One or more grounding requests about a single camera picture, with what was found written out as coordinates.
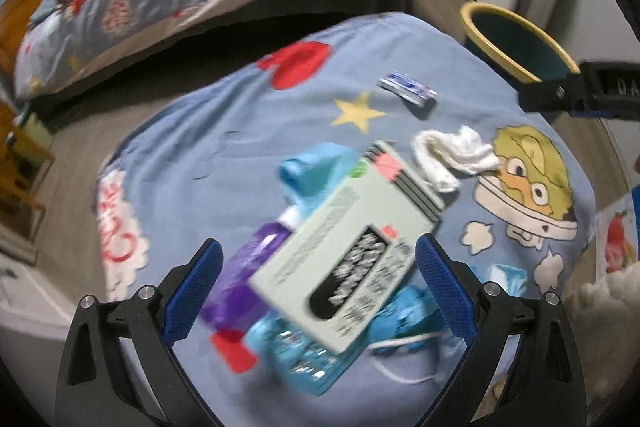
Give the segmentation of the teal bin with yellow rim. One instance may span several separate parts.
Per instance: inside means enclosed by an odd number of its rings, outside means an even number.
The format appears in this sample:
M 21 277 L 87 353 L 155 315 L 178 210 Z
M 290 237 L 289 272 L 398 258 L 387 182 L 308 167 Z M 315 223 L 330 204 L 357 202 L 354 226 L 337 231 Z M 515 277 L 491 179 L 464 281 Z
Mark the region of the teal bin with yellow rim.
M 498 5 L 462 5 L 463 45 L 510 83 L 537 83 L 578 74 L 562 46 L 525 17 Z

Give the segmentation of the pale green medicine box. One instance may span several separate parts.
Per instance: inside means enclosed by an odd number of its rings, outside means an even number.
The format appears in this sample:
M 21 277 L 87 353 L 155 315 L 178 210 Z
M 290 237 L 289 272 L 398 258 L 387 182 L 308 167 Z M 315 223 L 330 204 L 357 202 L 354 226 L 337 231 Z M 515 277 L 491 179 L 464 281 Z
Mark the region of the pale green medicine box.
M 251 277 L 250 288 L 312 340 L 339 355 L 404 280 L 416 240 L 445 204 L 385 141 Z

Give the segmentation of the blue white medicine sachet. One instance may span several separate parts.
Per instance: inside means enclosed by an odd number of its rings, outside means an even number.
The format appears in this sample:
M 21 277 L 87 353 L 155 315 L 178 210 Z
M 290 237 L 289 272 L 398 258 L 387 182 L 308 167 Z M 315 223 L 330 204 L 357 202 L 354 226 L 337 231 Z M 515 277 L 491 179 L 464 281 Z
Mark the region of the blue white medicine sachet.
M 435 100 L 437 93 L 425 84 L 414 80 L 401 72 L 390 72 L 378 80 L 378 85 L 403 100 L 419 107 Z

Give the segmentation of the light blue face mask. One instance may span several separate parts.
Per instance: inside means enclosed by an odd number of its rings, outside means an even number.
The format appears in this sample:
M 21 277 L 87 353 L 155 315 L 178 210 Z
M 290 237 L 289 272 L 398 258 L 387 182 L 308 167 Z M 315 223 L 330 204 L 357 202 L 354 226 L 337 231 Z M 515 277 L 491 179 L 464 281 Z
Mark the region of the light blue face mask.
M 359 156 L 333 142 L 312 146 L 282 162 L 278 178 L 288 202 L 308 218 L 357 165 Z

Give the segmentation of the blue foil blister pack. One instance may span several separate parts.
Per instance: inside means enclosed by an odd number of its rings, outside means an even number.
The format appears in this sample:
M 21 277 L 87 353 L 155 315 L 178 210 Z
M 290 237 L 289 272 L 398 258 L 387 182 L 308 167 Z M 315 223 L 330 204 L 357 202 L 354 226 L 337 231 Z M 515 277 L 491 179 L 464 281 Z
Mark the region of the blue foil blister pack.
M 349 369 L 364 349 L 360 335 L 342 353 L 317 343 L 293 322 L 268 312 L 246 332 L 244 346 L 297 391 L 323 395 Z

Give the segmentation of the small wooden chair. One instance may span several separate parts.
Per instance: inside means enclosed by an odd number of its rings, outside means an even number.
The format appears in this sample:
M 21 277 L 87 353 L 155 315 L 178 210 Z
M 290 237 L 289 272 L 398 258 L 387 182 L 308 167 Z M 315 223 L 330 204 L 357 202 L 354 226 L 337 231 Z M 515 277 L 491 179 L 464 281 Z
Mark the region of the small wooden chair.
M 47 206 L 37 186 L 54 155 L 18 124 L 17 113 L 1 103 L 1 233 L 18 245 L 34 245 Z

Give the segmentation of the purple wrapper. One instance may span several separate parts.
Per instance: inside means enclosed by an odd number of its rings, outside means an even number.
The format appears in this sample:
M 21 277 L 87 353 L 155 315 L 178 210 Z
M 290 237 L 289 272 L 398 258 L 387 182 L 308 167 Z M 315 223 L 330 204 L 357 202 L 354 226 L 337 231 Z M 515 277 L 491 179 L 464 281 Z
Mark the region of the purple wrapper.
M 210 329 L 245 333 L 268 311 L 250 287 L 250 278 L 285 243 L 292 230 L 292 225 L 283 220 L 265 223 L 224 262 L 200 312 Z

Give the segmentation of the strawberry printed carton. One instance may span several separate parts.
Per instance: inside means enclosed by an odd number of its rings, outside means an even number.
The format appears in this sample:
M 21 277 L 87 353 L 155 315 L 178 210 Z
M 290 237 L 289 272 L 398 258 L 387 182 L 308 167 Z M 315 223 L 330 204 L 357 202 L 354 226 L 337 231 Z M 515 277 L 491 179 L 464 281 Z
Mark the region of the strawberry printed carton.
M 596 216 L 596 279 L 623 271 L 639 260 L 639 207 L 631 193 Z

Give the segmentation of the white tissue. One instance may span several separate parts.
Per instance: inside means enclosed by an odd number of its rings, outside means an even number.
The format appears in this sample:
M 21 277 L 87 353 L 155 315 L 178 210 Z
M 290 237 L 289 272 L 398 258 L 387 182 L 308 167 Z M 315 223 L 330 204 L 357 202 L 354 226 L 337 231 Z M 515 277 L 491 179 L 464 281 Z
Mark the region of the white tissue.
M 468 126 L 461 126 L 457 133 L 421 131 L 412 139 L 411 148 L 426 184 L 440 194 L 459 190 L 460 181 L 452 170 L 478 176 L 500 166 L 494 147 Z

